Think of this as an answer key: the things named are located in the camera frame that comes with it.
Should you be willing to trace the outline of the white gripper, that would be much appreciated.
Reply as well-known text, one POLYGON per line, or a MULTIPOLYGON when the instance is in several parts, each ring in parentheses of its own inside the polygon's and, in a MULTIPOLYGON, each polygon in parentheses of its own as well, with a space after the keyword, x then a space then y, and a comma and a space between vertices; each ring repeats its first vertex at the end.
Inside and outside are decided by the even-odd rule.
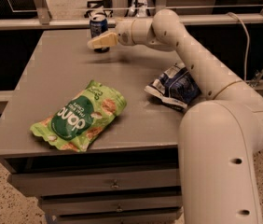
POLYGON ((89 49, 102 49, 114 47, 118 42, 124 46, 133 46, 132 19, 116 19, 116 32, 104 32, 92 38, 87 46, 89 49))

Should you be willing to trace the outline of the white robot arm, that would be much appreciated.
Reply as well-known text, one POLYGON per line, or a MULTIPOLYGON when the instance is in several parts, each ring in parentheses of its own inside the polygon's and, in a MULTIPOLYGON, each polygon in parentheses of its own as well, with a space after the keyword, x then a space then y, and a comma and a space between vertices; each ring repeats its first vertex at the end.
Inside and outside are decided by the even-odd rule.
POLYGON ((182 117, 178 154, 186 224, 263 224, 254 153, 263 149, 263 97, 198 42, 172 10, 119 19, 91 49, 146 45, 176 51, 204 101, 182 117))

